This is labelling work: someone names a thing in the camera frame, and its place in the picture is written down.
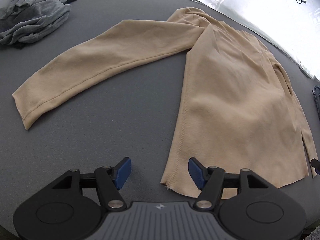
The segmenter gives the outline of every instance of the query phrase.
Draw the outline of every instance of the blue gripper pad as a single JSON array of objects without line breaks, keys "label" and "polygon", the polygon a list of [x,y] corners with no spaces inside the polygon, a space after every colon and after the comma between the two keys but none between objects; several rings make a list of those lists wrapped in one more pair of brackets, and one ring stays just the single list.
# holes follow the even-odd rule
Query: blue gripper pad
[{"label": "blue gripper pad", "polygon": [[188,171],[197,188],[202,190],[206,181],[203,177],[202,169],[192,160],[192,158],[190,158],[188,162]]},{"label": "blue gripper pad", "polygon": [[131,173],[131,159],[128,158],[120,168],[117,170],[116,177],[113,181],[117,190],[120,190],[123,185],[125,184],[126,180],[128,179]]}]

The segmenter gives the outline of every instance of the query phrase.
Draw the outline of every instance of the logo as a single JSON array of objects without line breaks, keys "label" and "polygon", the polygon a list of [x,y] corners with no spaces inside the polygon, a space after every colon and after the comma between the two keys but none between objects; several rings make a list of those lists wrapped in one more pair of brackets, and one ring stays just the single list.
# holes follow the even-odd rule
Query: logo
[{"label": "logo", "polygon": [[162,204],[159,204],[159,205],[156,205],[156,208],[162,210],[163,208],[165,208],[165,206]]}]

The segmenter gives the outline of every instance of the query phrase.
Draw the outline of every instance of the gray table surface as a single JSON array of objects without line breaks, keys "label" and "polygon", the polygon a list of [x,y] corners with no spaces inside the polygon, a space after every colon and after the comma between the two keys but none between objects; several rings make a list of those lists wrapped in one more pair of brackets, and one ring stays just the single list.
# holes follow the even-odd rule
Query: gray table surface
[{"label": "gray table surface", "polygon": [[[160,184],[179,110],[186,52],[87,89],[41,116],[29,131],[24,129],[12,98],[27,78],[54,57],[121,20],[165,21],[183,7],[200,8],[237,30],[255,34],[190,0],[78,0],[72,3],[67,22],[43,40],[21,50],[0,50],[2,226],[16,233],[12,216],[17,206],[68,169],[93,172],[103,165],[115,165],[125,156],[132,159],[132,173],[121,190],[127,203],[193,200]],[[320,122],[312,95],[316,82],[274,46],[260,40],[286,69],[320,152]],[[306,177],[281,190],[304,207],[307,225],[320,218],[320,176]],[[97,201],[94,190],[84,190],[84,194]]]}]

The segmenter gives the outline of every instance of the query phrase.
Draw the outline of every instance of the white backdrop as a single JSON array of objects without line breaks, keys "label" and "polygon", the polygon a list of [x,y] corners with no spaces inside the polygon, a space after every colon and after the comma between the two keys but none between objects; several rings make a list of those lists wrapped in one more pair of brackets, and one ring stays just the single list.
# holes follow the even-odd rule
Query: white backdrop
[{"label": "white backdrop", "polygon": [[320,80],[320,0],[197,1],[258,33]]}]

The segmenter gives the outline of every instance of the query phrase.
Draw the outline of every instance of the gray clothing pile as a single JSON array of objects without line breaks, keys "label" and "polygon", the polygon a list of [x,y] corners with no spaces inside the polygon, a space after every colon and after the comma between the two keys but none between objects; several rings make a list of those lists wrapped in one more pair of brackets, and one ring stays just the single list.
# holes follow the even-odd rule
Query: gray clothing pile
[{"label": "gray clothing pile", "polygon": [[33,43],[60,27],[71,10],[67,0],[12,0],[0,8],[0,44]]},{"label": "gray clothing pile", "polygon": [[307,236],[304,240],[320,240],[320,226],[318,226],[310,236]]}]

